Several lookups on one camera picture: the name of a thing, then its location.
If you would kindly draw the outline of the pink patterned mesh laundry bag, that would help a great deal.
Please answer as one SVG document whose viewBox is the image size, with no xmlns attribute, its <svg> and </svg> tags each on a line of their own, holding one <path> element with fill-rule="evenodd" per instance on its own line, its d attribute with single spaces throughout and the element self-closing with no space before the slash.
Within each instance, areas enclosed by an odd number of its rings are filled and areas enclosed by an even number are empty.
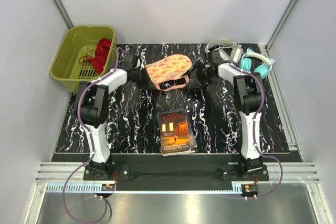
<svg viewBox="0 0 336 224">
<path fill-rule="evenodd" d="M 193 63 L 188 56 L 174 54 L 146 65 L 145 68 L 149 79 L 157 90 L 170 91 L 185 88 L 188 85 L 190 78 L 187 72 L 191 70 L 192 66 Z M 184 83 L 174 84 L 166 89 L 160 87 L 164 82 L 177 80 L 184 80 Z"/>
</svg>

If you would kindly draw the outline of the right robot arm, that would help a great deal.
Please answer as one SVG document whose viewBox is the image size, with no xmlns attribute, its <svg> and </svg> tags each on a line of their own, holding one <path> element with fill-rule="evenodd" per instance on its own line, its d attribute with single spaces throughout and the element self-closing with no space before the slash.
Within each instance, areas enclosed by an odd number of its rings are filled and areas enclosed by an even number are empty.
<svg viewBox="0 0 336 224">
<path fill-rule="evenodd" d="M 197 61 L 191 74 L 205 84 L 213 77 L 229 81 L 234 87 L 234 105 L 238 110 L 242 126 L 242 146 L 237 173 L 244 180 L 250 180 L 261 171 L 263 159 L 260 148 L 259 130 L 265 92 L 259 72 L 250 72 L 248 64 L 224 60 L 218 53 L 209 52 L 205 63 Z"/>
</svg>

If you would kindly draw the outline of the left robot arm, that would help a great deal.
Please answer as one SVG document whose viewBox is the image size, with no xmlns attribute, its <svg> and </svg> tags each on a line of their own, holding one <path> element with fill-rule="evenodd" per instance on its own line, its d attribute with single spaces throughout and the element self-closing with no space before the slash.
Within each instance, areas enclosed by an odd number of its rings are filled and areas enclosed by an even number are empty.
<svg viewBox="0 0 336 224">
<path fill-rule="evenodd" d="M 115 175 L 105 134 L 109 95 L 129 81 L 139 84 L 150 82 L 144 60 L 126 53 L 121 63 L 116 62 L 108 73 L 93 81 L 81 81 L 78 86 L 74 113 L 89 144 L 89 159 L 83 163 L 83 167 L 89 174 L 93 173 L 103 180 Z"/>
</svg>

